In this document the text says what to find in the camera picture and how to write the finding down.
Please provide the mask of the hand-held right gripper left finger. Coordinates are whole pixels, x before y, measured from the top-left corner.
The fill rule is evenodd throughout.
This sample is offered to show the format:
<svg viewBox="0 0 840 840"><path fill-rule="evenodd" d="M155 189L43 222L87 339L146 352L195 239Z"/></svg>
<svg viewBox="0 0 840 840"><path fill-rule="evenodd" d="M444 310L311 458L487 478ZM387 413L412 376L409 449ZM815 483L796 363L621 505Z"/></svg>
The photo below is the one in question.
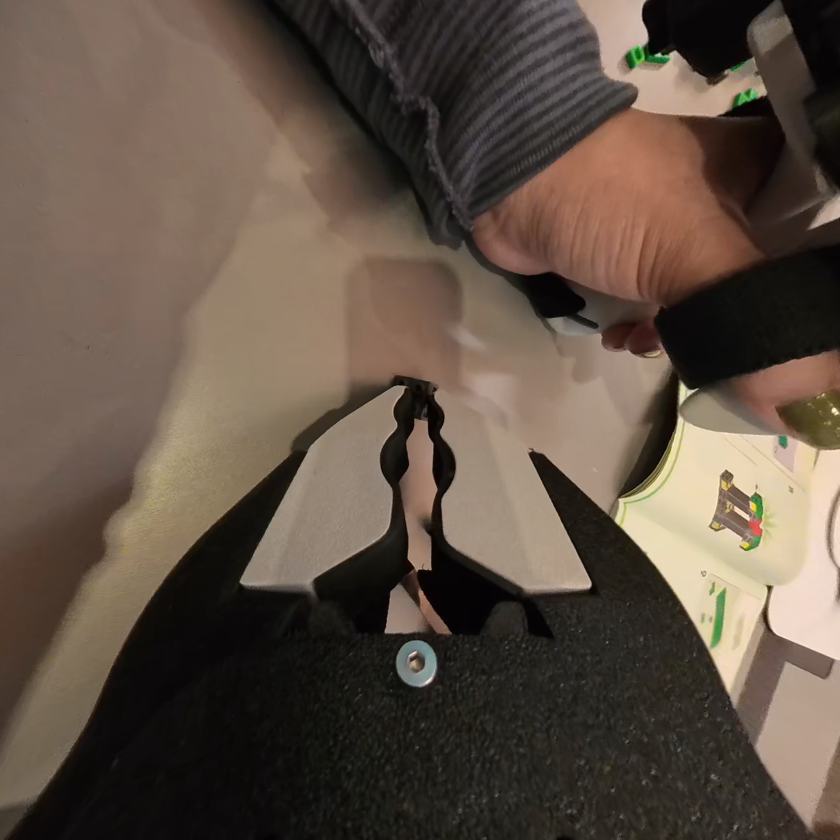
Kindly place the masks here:
<svg viewBox="0 0 840 840"><path fill-rule="evenodd" d="M411 570L400 485L413 427L410 385L336 416L304 454L241 586L334 606L357 631L383 634Z"/></svg>

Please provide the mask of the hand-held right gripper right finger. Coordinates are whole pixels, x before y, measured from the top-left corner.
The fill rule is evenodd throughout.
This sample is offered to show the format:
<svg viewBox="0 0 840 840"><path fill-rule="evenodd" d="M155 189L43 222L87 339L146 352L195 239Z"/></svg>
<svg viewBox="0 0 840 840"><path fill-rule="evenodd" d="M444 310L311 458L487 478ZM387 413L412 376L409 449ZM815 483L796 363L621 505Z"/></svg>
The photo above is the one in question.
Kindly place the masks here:
<svg viewBox="0 0 840 840"><path fill-rule="evenodd" d="M427 399L435 497L422 593L453 635L552 637L541 600L592 581L529 448L451 394Z"/></svg>

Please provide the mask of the person's left forearm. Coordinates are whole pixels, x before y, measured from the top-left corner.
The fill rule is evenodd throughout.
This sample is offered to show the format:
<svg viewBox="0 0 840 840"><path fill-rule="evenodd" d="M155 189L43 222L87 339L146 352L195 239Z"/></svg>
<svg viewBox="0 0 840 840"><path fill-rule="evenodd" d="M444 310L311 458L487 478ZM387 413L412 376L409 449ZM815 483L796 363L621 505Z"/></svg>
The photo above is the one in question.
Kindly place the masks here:
<svg viewBox="0 0 840 840"><path fill-rule="evenodd" d="M570 1L279 1L279 14L399 160L429 237L478 216L629 109Z"/></svg>

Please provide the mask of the open brick instruction booklet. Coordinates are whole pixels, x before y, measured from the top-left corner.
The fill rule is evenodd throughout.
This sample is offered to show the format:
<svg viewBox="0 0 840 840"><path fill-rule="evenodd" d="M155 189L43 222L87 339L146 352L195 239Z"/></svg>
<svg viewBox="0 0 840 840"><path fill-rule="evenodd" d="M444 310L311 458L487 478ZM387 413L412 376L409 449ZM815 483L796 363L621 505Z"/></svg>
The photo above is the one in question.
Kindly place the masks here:
<svg viewBox="0 0 840 840"><path fill-rule="evenodd" d="M730 690L772 589L805 567L819 469L838 466L838 452L696 427L679 414L690 394L668 379L613 518L665 577Z"/></svg>

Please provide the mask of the person's left hand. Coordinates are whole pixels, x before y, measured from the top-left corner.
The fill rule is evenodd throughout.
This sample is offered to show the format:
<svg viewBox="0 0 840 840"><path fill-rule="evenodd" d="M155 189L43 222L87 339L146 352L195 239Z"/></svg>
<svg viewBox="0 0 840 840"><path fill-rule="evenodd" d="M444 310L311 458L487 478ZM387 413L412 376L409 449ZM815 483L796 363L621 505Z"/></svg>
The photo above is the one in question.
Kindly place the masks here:
<svg viewBox="0 0 840 840"><path fill-rule="evenodd" d="M783 144L770 118L631 108L480 215L472 237L501 270L644 304L645 320L606 329L602 345L654 358L659 309L767 261L746 213Z"/></svg>

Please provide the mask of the small black brick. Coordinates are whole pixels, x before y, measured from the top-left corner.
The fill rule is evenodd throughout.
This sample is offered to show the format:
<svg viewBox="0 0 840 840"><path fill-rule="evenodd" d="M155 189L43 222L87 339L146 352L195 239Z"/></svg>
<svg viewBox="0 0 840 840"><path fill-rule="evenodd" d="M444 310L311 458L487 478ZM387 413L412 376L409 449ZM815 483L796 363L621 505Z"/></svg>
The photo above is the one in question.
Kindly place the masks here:
<svg viewBox="0 0 840 840"><path fill-rule="evenodd" d="M412 406L414 418L426 421L430 401L438 390L437 385L431 381L421 380L407 375L394 376L391 385L402 387L406 391Z"/></svg>

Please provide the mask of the grey desk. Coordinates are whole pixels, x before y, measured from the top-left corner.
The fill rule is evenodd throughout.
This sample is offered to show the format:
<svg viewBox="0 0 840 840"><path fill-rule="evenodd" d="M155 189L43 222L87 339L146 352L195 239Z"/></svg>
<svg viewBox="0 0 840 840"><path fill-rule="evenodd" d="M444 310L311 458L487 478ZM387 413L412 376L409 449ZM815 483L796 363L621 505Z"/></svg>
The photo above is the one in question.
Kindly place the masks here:
<svg viewBox="0 0 840 840"><path fill-rule="evenodd" d="M2 2L2 720L56 635L81 679L10 838L816 838L647 555L531 451L589 592L552 637L453 635L409 574L384 633L240 577L312 441L391 386L469 403L454 269L402 164L276 2ZM836 354L733 383L838 391Z"/></svg>

